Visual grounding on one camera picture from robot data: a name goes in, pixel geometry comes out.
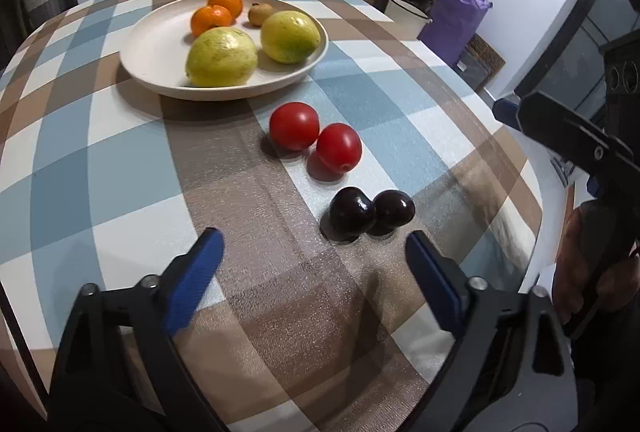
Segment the person right hand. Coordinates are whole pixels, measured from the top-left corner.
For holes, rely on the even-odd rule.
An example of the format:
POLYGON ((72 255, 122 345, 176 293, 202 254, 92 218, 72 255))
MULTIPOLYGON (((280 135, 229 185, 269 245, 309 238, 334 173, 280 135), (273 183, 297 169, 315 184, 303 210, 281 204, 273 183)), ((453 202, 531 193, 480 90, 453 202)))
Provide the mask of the person right hand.
MULTIPOLYGON (((585 210, 575 208, 567 220, 556 258, 552 301, 560 322, 566 324, 584 306, 584 290, 592 273, 582 237, 587 230, 585 210)), ((639 291, 639 255, 631 248, 616 259, 597 284, 598 301, 607 310, 619 310, 639 291)))

